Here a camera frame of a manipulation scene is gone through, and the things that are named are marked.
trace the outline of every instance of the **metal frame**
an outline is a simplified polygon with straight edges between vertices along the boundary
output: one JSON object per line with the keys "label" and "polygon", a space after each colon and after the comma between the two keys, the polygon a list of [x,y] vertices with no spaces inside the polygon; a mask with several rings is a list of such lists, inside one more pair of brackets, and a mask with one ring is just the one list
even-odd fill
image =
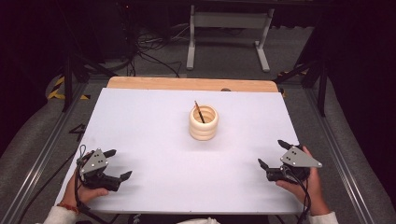
{"label": "metal frame", "polygon": [[[83,94],[85,87],[87,86],[86,83],[78,83],[76,87],[76,92],[74,94],[75,97],[73,99],[78,99],[78,97]],[[3,217],[0,223],[3,224],[13,224],[16,223],[21,212],[23,211],[24,206],[26,205],[30,195],[35,188],[35,184],[37,183],[38,179],[40,178],[41,174],[46,167],[52,152],[55,150],[56,144],[60,137],[64,126],[70,117],[73,109],[75,108],[78,100],[71,102],[69,108],[64,112],[61,113],[61,116],[58,118],[58,121],[55,124],[46,144],[41,149],[40,154],[38,155],[37,159],[35,160],[35,164],[32,166],[28,175],[26,176],[23,184],[21,185],[20,190],[17,193],[12,204],[9,206],[6,215]]]}
{"label": "metal frame", "polygon": [[195,58],[195,27],[226,27],[226,28],[247,28],[262,29],[260,41],[255,41],[255,48],[259,56],[263,72],[269,72],[270,67],[264,53],[264,42],[271,25],[274,10],[269,9],[268,13],[222,13],[222,12],[195,12],[195,6],[191,6],[190,15],[190,44],[187,54],[187,70],[194,67]]}
{"label": "metal frame", "polygon": [[352,204],[355,207],[356,213],[359,219],[361,220],[361,223],[374,224],[375,222],[373,220],[373,217],[370,214],[370,211],[361,196],[361,191],[359,190],[359,187],[357,185],[355,178],[353,177],[353,174],[350,172],[347,166],[347,162],[344,159],[344,156],[341,152],[341,148],[338,146],[338,143],[335,140],[335,137],[332,133],[332,129],[330,128],[330,125],[326,120],[326,118],[321,116],[320,112],[316,107],[317,98],[314,94],[314,91],[312,89],[304,89],[304,90],[309,104],[311,105],[312,109],[315,111],[315,114],[318,119],[318,123],[320,124],[320,127],[326,134],[326,138],[330,145],[330,152],[332,155],[332,159],[335,163],[335,166],[337,167],[341,179],[343,180],[344,186],[346,187],[346,192],[350,197],[350,201],[352,201]]}

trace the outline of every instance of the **yellow tape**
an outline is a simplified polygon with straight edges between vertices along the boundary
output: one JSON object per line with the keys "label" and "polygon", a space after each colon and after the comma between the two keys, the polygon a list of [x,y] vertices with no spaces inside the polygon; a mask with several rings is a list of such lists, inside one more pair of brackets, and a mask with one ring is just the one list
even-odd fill
{"label": "yellow tape", "polygon": [[[62,83],[64,83],[64,75],[61,75],[58,80],[55,83],[55,86],[52,88],[51,93],[47,97],[48,99],[56,98],[60,100],[64,100],[66,97],[64,94],[58,94],[58,90],[61,88]],[[80,100],[90,100],[91,96],[90,95],[81,95],[79,98]]]}

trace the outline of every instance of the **human wrist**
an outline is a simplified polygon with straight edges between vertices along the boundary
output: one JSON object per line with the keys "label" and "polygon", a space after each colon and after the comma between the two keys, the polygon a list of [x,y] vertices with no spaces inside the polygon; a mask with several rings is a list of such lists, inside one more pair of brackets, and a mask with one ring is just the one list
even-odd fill
{"label": "human wrist", "polygon": [[68,210],[68,211],[72,211],[76,215],[79,214],[78,208],[76,206],[74,206],[74,205],[71,205],[71,204],[68,204],[68,203],[64,203],[64,202],[61,201],[60,203],[57,204],[57,206],[58,207],[62,207],[64,209]]}
{"label": "human wrist", "polygon": [[312,217],[330,214],[329,206],[323,200],[313,201],[311,203],[310,214]]}
{"label": "human wrist", "polygon": [[65,203],[65,204],[68,204],[68,205],[70,205],[70,206],[77,207],[77,202],[76,202],[76,199],[75,199],[74,197],[73,197],[73,198],[64,197],[64,198],[61,200],[61,203]]}

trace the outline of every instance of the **stacked wooden rings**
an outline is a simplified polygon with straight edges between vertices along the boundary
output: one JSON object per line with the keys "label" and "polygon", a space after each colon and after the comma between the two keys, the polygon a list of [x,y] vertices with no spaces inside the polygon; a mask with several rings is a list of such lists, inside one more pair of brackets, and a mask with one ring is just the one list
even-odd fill
{"label": "stacked wooden rings", "polygon": [[199,110],[195,106],[190,112],[190,135],[196,140],[207,141],[216,134],[219,114],[210,105],[200,105]]}

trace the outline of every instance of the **black equipment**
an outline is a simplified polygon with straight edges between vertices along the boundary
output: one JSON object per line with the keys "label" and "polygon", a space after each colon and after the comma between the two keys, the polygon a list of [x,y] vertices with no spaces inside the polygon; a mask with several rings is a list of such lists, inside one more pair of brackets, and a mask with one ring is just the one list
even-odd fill
{"label": "black equipment", "polygon": [[281,147],[288,151],[280,158],[283,165],[280,168],[269,168],[269,166],[259,159],[260,167],[266,171],[269,181],[285,180],[293,184],[305,181],[310,174],[310,167],[321,167],[322,164],[306,155],[301,146],[294,146],[282,140],[277,141]]}
{"label": "black equipment", "polygon": [[79,180],[82,185],[89,189],[105,188],[107,190],[119,190],[121,182],[129,179],[132,171],[127,172],[120,177],[108,176],[103,173],[108,165],[106,158],[112,157],[116,154],[116,149],[111,149],[107,152],[102,152],[100,148],[96,151],[83,157],[80,162]]}

